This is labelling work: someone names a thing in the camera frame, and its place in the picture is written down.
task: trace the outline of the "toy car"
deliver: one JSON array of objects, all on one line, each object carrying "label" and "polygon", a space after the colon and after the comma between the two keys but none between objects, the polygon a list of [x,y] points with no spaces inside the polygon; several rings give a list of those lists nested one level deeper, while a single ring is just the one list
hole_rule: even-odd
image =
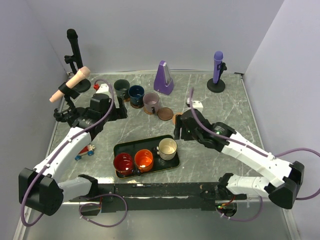
[{"label": "toy car", "polygon": [[94,145],[91,145],[91,144],[87,145],[79,152],[79,154],[74,159],[78,161],[82,158],[81,156],[86,154],[88,154],[88,156],[92,156],[94,154],[95,148],[96,147]]}]

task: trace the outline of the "blue mug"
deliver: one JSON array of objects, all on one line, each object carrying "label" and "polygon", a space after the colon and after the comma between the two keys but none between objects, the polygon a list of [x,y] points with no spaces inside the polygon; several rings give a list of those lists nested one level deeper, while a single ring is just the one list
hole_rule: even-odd
[{"label": "blue mug", "polygon": [[129,88],[129,96],[130,96],[130,103],[132,107],[142,108],[144,105],[144,94],[145,90],[142,86],[133,85]]}]

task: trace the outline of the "tray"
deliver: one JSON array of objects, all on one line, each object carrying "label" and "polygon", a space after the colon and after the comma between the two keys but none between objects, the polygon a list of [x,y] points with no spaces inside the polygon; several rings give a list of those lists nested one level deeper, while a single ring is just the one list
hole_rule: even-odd
[{"label": "tray", "polygon": [[135,176],[140,176],[144,174],[150,174],[155,173],[159,171],[164,171],[168,169],[173,169],[179,166],[180,160],[178,156],[178,152],[175,154],[174,158],[171,160],[163,160],[158,154],[157,154],[157,146],[159,146],[159,143],[162,139],[174,139],[171,135],[163,135],[163,136],[156,136],[152,138],[142,139],[138,141],[131,141],[131,142],[125,142],[120,143],[114,146],[113,153],[114,156],[117,156],[120,153],[128,153],[131,155],[133,161],[135,159],[136,153],[141,149],[148,149],[152,152],[153,155],[153,167],[150,171],[146,172],[140,172],[136,166],[134,166],[133,173],[130,175],[122,175],[121,173],[115,171],[115,174],[120,179],[126,179],[131,178]]}]

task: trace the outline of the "black microphone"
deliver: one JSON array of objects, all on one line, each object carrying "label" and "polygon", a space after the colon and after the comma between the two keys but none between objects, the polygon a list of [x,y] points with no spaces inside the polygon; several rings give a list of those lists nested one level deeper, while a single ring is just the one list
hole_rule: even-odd
[{"label": "black microphone", "polygon": [[81,59],[81,54],[80,54],[80,49],[79,49],[79,44],[78,44],[78,35],[74,29],[68,29],[66,31],[66,37],[68,38],[72,52],[73,52],[73,57],[75,58],[75,63],[78,69],[82,68],[84,65],[82,63]]}]

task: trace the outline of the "beige microphone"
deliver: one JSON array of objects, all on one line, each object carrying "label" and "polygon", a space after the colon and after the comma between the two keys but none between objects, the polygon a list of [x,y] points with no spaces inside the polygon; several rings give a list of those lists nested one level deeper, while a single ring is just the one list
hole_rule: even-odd
[{"label": "beige microphone", "polygon": [[[72,89],[80,81],[82,81],[83,79],[86,79],[87,77],[89,77],[89,75],[90,75],[89,68],[84,66],[84,67],[80,68],[76,72],[76,74],[69,81],[66,82],[65,85],[68,88]],[[55,101],[59,100],[63,96],[64,96],[64,94],[60,90],[58,90],[58,91],[55,92],[55,94],[52,95],[52,97],[49,100],[50,100],[50,102],[54,103]]]}]

